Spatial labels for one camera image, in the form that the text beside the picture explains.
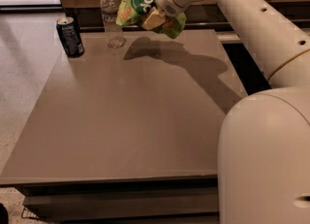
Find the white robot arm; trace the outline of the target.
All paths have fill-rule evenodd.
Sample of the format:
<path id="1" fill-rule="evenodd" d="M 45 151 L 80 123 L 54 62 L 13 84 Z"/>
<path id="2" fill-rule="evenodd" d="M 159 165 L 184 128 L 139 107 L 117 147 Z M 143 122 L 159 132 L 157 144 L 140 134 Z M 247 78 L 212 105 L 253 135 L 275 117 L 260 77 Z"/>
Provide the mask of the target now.
<path id="1" fill-rule="evenodd" d="M 156 0 L 177 16 L 202 0 Z M 221 224 L 310 224 L 310 38 L 264 0 L 214 0 L 264 82 L 227 113 Z"/>

